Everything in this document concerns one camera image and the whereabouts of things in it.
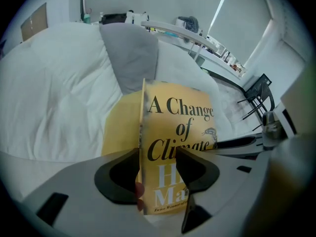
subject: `white pillow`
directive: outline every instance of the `white pillow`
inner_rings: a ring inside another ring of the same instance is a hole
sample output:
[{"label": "white pillow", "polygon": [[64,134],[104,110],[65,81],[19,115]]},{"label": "white pillow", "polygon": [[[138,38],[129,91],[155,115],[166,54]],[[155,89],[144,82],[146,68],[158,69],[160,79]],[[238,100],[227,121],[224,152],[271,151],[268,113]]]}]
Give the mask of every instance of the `white pillow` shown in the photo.
[{"label": "white pillow", "polygon": [[214,110],[218,141],[235,138],[232,125],[222,110],[216,81],[204,73],[192,57],[179,47],[160,40],[158,47],[159,55],[155,79],[178,83],[208,93]]},{"label": "white pillow", "polygon": [[0,151],[56,162],[100,156],[121,96],[98,26],[48,28],[0,62]]}]

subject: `floor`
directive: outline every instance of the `floor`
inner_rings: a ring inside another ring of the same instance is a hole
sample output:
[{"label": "floor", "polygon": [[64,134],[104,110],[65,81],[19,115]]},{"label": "floor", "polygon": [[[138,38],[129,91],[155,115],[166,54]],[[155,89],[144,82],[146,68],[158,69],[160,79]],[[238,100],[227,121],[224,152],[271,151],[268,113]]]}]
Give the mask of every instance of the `floor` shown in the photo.
[{"label": "floor", "polygon": [[231,122],[236,137],[261,132],[262,127],[252,131],[261,123],[256,114],[252,114],[245,120],[242,120],[242,118],[253,109],[253,106],[248,101],[237,103],[238,101],[245,99],[243,92],[227,82],[217,78],[213,79],[218,84],[222,97],[223,111]]}]

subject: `white wall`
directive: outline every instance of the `white wall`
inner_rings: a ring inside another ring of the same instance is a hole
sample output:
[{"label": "white wall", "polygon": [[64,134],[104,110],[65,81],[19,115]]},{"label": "white wall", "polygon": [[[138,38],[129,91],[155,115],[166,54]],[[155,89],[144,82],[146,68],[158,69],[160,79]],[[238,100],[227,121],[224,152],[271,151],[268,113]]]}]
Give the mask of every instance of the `white wall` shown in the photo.
[{"label": "white wall", "polygon": [[69,0],[69,20],[79,22],[81,18],[81,0]]},{"label": "white wall", "polygon": [[308,32],[300,15],[288,0],[281,0],[284,14],[284,41],[297,51],[305,61],[314,53],[313,37]]},{"label": "white wall", "polygon": [[305,67],[303,58],[284,41],[280,40],[269,55],[257,65],[254,77],[245,85],[247,90],[262,74],[272,84],[269,86],[275,105],[280,103],[281,96],[298,78]]},{"label": "white wall", "polygon": [[5,54],[23,41],[21,32],[22,23],[45,2],[47,3],[46,13],[48,27],[70,20],[69,0],[26,0],[15,14],[1,39],[6,40],[3,49]]},{"label": "white wall", "polygon": [[98,21],[100,12],[135,13],[146,11],[150,20],[174,24],[178,16],[194,16],[207,34],[220,0],[85,0],[86,8],[92,9],[91,21]]},{"label": "white wall", "polygon": [[270,20],[268,27],[263,34],[261,40],[259,41],[257,47],[251,54],[250,58],[244,65],[247,68],[247,72],[241,78],[239,85],[244,89],[248,89],[249,80],[254,76],[256,73],[259,65],[262,62],[265,62],[266,59],[269,59],[269,55],[273,50],[276,49],[277,44],[281,40],[281,35],[278,30],[278,24],[275,20]]}]

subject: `yellow book cover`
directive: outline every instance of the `yellow book cover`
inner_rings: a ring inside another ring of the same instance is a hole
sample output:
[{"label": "yellow book cover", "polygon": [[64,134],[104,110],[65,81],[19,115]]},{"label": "yellow book cover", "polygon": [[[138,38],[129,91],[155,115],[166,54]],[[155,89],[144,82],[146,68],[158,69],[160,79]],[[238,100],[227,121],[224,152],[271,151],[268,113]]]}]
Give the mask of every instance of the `yellow book cover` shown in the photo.
[{"label": "yellow book cover", "polygon": [[209,95],[179,84],[144,79],[140,110],[139,181],[145,187],[144,215],[184,209],[188,190],[176,169],[175,148],[204,151],[215,147]]}]

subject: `window blind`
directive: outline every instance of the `window blind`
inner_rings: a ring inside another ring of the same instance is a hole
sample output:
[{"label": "window blind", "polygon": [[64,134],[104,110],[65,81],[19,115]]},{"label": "window blind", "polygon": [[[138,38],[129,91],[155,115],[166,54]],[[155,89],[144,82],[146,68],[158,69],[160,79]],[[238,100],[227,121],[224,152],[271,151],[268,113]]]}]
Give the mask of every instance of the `window blind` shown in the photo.
[{"label": "window blind", "polygon": [[265,0],[224,0],[209,34],[245,64],[270,19]]}]

